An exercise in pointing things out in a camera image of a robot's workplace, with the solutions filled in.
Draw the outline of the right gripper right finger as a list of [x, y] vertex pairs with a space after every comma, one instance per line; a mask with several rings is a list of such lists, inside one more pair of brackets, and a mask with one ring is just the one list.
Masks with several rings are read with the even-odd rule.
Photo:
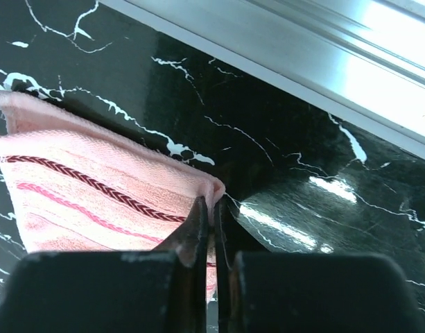
[[374, 253], [272, 252], [214, 208], [220, 332], [424, 332], [402, 269]]

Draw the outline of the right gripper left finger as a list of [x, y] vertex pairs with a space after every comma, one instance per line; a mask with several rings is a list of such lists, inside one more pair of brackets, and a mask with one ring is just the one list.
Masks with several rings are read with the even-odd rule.
[[204, 332], [203, 197], [150, 251], [36, 252], [0, 295], [0, 332]]

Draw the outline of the pink towel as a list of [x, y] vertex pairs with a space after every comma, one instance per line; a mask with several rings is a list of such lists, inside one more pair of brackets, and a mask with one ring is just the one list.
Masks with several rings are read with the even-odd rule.
[[0, 91], [0, 169], [25, 249], [154, 250], [225, 185], [187, 164], [21, 92]]

